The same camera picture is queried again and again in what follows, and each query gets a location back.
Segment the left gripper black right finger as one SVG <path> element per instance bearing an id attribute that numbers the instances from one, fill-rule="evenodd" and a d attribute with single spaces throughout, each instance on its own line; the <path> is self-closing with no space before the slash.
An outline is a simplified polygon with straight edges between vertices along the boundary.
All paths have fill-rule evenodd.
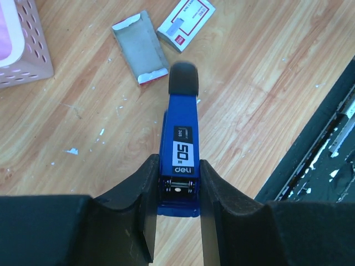
<path id="1" fill-rule="evenodd" d="M 261 204 L 200 162 L 205 265 L 353 265 L 354 204 Z"/>

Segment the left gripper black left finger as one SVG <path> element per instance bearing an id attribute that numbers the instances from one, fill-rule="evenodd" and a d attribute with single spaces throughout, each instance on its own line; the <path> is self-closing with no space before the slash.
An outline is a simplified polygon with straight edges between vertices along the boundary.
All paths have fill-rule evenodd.
<path id="1" fill-rule="evenodd" d="M 2 265 L 148 265 L 154 259 L 159 156 L 88 195 L 1 197 Z"/>

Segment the silver staple strips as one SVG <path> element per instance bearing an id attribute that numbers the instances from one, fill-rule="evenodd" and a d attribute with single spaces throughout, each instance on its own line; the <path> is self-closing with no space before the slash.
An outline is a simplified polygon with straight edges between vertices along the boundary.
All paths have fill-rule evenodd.
<path id="1" fill-rule="evenodd" d="M 168 75 L 169 63 L 146 10 L 112 25 L 111 30 L 138 84 Z"/>

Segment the red staple box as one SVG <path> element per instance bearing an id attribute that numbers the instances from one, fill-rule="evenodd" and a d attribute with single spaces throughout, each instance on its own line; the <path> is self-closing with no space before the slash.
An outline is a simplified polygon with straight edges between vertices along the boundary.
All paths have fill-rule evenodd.
<path id="1" fill-rule="evenodd" d="M 157 35 L 182 53 L 215 10 L 209 1 L 180 1 L 157 29 Z"/>

